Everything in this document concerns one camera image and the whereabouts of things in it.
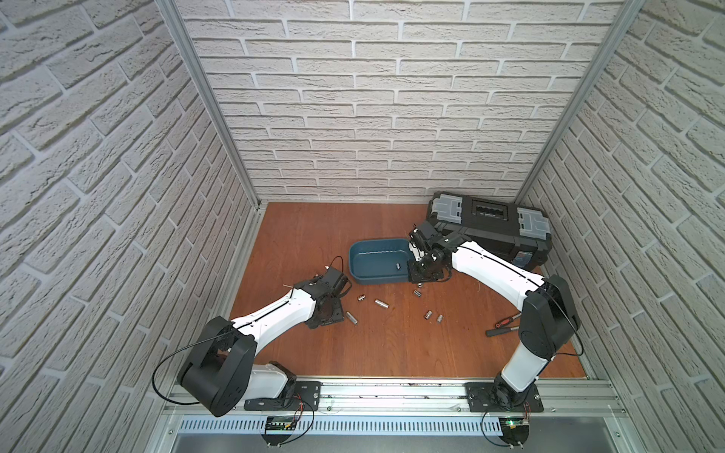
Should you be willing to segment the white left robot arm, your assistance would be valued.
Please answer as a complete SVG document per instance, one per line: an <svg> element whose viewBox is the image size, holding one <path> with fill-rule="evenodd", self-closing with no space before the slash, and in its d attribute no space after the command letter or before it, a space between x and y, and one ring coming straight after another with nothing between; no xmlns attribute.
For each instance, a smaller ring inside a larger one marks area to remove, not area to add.
<svg viewBox="0 0 725 453"><path fill-rule="evenodd" d="M240 402L247 411L293 410L302 404L296 375L276 362L260 365L255 360L297 325L314 330L342 322L342 298L350 289L349 278L329 267L254 313L211 319L190 348L177 383L216 417Z"/></svg>

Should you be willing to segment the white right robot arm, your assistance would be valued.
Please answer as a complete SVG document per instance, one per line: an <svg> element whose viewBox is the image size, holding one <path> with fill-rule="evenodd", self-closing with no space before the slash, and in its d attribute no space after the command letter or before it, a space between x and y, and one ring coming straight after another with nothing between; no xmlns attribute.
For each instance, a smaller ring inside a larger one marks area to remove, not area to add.
<svg viewBox="0 0 725 453"><path fill-rule="evenodd" d="M518 268L459 232L443 234L428 222L409 234L414 283L444 282L453 271L468 275L503 296L518 309L519 344L496 375L491 398L502 408L524 402L534 381L560 349L578 334L581 319L568 283Z"/></svg>

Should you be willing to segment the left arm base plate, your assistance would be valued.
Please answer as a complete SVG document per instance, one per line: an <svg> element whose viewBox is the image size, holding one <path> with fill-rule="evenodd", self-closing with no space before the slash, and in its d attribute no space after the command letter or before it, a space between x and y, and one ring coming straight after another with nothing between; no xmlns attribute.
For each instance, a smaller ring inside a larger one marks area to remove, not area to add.
<svg viewBox="0 0 725 453"><path fill-rule="evenodd" d="M316 411L319 407L321 381L295 381L285 385L276 398L246 400L246 411Z"/></svg>

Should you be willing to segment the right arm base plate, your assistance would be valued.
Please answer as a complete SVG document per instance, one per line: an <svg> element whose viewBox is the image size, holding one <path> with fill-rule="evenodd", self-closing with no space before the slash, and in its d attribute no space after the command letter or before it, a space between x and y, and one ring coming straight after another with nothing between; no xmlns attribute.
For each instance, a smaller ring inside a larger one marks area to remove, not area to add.
<svg viewBox="0 0 725 453"><path fill-rule="evenodd" d="M536 385L516 392L505 382L468 382L464 384L472 413L543 413L544 405Z"/></svg>

